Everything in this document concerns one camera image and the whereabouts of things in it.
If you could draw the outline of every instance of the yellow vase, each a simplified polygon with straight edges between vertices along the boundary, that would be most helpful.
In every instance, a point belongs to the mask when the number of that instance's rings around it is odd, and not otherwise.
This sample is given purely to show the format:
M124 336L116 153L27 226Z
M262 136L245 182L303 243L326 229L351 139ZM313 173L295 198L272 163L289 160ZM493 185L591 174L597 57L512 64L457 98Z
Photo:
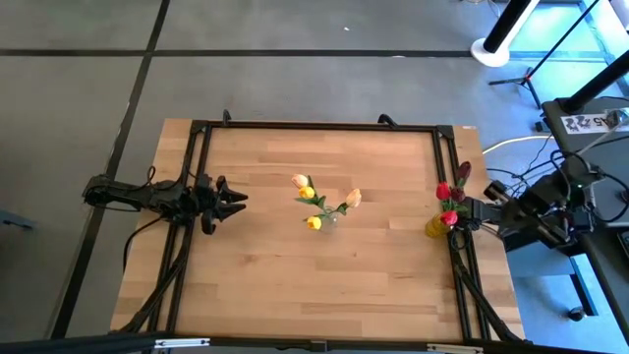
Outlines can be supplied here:
M437 238L445 236L450 231L450 226L441 222L441 214L436 214L426 223L426 236Z

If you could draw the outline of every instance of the white stand base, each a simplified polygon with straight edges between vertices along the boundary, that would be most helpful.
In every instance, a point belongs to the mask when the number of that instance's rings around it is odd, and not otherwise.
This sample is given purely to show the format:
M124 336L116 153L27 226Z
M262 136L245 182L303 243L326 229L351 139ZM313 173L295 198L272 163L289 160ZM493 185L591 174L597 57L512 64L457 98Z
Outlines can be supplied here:
M481 62L481 64L498 68L506 65L509 62L509 49L506 45L501 45L495 53L489 53L483 48L485 39L477 39L472 44L472 56Z

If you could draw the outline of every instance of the black desk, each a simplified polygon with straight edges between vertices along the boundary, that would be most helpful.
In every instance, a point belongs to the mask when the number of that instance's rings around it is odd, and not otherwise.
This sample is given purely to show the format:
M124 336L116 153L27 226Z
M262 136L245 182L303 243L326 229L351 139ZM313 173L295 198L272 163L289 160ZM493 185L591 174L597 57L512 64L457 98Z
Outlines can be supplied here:
M597 98L585 107L583 114L600 114L604 109L627 106L629 106L628 101ZM574 151L583 148L600 136L600 134L567 134L560 117L571 114L564 113L554 101L544 103L543 112L544 120L561 149ZM614 133L610 138L623 135L629 135L629 133ZM584 158L600 166L603 171L629 182L629 140L595 147L586 151ZM613 181L601 181L596 184L595 197L603 217L614 216L622 207L622 203L617 199L617 192L620 189L621 187ZM616 238L616 232L629 226L629 212L618 221L611 226L621 228L600 228L580 240L580 245L587 254L625 340L629 343L629 260L622 253Z

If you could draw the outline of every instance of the red tulip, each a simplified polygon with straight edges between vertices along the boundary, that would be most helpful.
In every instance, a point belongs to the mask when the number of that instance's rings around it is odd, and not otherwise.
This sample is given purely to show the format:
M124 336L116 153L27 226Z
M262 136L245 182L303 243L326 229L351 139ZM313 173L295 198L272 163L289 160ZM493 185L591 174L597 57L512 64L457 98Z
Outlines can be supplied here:
M456 203L461 203L465 200L465 192L463 192L462 188L454 187L450 194L452 195L452 201Z
M442 215L441 215L441 222L443 222L444 224L448 225L448 226L452 226L456 223L456 221L459 219L459 216L456 214L456 211L445 211Z
M456 171L456 185L458 187L465 186L465 182L470 178L470 173L472 173L472 163L470 161L461 163Z
M447 182L441 182L436 186L436 198L445 201L450 198L450 186Z

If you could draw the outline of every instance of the flower bouquet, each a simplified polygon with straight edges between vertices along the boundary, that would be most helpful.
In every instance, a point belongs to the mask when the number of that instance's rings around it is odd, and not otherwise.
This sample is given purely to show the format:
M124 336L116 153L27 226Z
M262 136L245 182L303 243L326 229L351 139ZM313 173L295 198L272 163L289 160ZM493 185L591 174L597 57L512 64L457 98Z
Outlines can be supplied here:
M357 207L361 203L361 190L355 189L347 196L344 203L337 207L327 206L325 196L319 196L316 192L311 176L296 174L293 175L292 181L299 188L299 198L295 199L297 202L317 206L321 209L321 213L304 219L311 230L330 231L331 227L336 224L339 213L347 215L348 208Z
M465 200L463 187L470 178L472 164L468 161L461 163L457 169L456 185L451 187L447 182L441 182L436 186L436 197L441 201L443 212L433 216L426 224L426 235L432 238L447 234L459 221L460 216L465 216L468 210L461 203Z

